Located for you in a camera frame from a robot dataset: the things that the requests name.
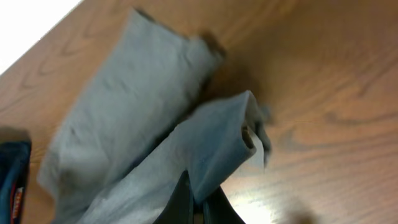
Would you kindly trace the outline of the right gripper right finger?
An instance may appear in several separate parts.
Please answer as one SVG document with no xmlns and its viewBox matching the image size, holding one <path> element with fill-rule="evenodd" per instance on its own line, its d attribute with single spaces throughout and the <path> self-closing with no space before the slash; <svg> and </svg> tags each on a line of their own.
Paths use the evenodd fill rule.
<svg viewBox="0 0 398 224">
<path fill-rule="evenodd" d="M 235 212 L 221 187 L 203 202 L 204 224 L 245 224 Z"/>
</svg>

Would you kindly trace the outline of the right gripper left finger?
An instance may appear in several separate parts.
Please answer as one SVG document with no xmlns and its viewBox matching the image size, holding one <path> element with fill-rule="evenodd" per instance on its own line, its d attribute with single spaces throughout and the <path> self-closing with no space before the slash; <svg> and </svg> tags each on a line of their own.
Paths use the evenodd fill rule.
<svg viewBox="0 0 398 224">
<path fill-rule="evenodd" d="M 153 224 L 193 224 L 193 193 L 188 171 L 182 172 L 169 201 Z"/>
</svg>

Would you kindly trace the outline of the grey shorts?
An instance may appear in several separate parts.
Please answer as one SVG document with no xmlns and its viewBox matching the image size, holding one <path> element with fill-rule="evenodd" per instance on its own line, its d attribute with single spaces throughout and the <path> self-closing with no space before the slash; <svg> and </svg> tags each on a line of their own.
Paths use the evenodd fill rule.
<svg viewBox="0 0 398 224">
<path fill-rule="evenodd" d="M 55 223 L 152 223 L 182 172 L 197 203 L 234 172 L 264 167 L 271 143 L 254 95 L 194 107 L 223 56 L 141 11 L 60 126 L 37 180 Z"/>
</svg>

